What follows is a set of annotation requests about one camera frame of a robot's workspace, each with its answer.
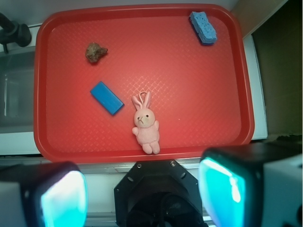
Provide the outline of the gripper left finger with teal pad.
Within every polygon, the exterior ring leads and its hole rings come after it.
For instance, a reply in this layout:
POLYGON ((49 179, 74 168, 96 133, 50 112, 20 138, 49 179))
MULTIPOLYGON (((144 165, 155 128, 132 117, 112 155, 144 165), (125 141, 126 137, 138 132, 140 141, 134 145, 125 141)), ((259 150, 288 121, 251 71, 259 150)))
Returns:
POLYGON ((72 162, 0 167, 2 227, 82 227, 87 182, 72 162))

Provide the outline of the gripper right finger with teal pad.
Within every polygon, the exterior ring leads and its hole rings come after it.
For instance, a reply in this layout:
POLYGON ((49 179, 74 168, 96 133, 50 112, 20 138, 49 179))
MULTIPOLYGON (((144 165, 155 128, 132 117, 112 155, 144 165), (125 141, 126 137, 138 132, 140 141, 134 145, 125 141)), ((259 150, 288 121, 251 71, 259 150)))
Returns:
POLYGON ((218 227, 300 227, 303 149, 290 142, 206 149, 198 186, 218 227))

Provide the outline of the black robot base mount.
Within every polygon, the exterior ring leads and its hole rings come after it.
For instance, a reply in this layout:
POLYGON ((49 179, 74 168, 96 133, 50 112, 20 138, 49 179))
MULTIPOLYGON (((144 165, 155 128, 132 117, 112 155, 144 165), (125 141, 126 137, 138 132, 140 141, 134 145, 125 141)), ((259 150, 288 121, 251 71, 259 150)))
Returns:
POLYGON ((175 160, 137 162, 114 188, 119 227, 206 227, 198 180, 175 160))

